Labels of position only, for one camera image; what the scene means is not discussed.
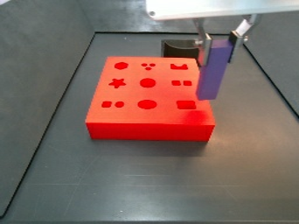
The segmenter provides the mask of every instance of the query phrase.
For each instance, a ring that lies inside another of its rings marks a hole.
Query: purple block
[[[200,68],[200,81],[196,90],[199,100],[216,99],[231,51],[232,44],[228,40],[212,40],[208,64]]]

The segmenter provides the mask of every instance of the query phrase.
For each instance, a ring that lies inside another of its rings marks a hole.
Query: rectangular hole
[[[177,101],[177,109],[196,109],[195,101]]]

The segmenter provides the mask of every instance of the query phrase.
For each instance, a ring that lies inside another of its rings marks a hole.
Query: star-shaped hole
[[[112,82],[108,83],[109,86],[114,86],[114,88],[118,88],[120,86],[124,86],[124,79],[112,79]]]

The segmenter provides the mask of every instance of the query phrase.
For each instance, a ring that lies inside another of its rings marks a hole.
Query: red foam block
[[[208,141],[215,120],[196,98],[195,59],[108,57],[85,124],[93,139]]]

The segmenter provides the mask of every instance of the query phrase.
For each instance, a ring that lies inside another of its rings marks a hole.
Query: dark gray tabletop
[[[158,56],[181,38],[96,35],[2,221],[299,221],[297,119],[244,49],[208,143],[89,139],[106,56]]]

